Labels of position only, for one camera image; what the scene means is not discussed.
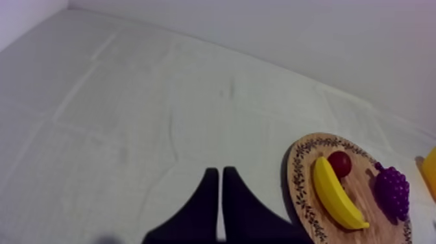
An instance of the red apple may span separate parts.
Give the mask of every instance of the red apple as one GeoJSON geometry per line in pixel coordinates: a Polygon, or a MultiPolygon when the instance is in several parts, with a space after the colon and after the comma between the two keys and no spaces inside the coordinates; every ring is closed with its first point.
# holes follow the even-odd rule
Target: red apple
{"type": "Polygon", "coordinates": [[[343,151],[333,152],[327,159],[333,167],[337,178],[343,178],[351,172],[351,159],[343,151]]]}

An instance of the white mattress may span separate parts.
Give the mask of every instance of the white mattress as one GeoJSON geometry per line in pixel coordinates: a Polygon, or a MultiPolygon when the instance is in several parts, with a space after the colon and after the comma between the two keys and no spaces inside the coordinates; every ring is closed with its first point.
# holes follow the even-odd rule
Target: white mattress
{"type": "Polygon", "coordinates": [[[0,53],[0,243],[140,243],[208,166],[236,166],[260,201],[289,219],[282,156],[320,131],[403,171],[414,243],[435,242],[435,203],[414,164],[434,137],[250,56],[63,11],[0,53]]]}

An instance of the white wall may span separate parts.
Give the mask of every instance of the white wall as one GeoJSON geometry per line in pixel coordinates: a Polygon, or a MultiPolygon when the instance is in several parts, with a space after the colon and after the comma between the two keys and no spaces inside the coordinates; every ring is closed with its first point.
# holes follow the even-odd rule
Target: white wall
{"type": "Polygon", "coordinates": [[[72,0],[236,49],[436,133],[432,0],[72,0]]]}
{"type": "Polygon", "coordinates": [[[67,6],[68,0],[0,1],[0,51],[67,6]]]}

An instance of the yellow banana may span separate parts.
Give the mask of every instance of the yellow banana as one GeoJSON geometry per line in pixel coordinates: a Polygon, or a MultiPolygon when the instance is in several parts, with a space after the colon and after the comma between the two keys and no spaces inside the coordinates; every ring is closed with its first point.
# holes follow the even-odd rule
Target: yellow banana
{"type": "Polygon", "coordinates": [[[369,228],[369,223],[342,188],[330,163],[319,157],[313,170],[315,191],[328,213],[344,228],[369,228]]]}

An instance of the wooden plate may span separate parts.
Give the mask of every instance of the wooden plate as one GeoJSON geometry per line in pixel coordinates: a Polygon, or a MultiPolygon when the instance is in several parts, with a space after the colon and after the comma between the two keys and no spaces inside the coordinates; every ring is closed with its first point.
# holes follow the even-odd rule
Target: wooden plate
{"type": "Polygon", "coordinates": [[[374,176],[378,174],[373,166],[375,162],[354,143],[332,134],[309,134],[292,145],[287,160],[289,193],[295,211],[314,243],[412,243],[410,220],[388,219],[374,200],[372,185],[374,176]],[[344,229],[330,217],[317,198],[313,188],[312,165],[319,156],[328,157],[334,151],[344,151],[351,157],[351,173],[341,183],[370,223],[368,229],[344,229]]]}

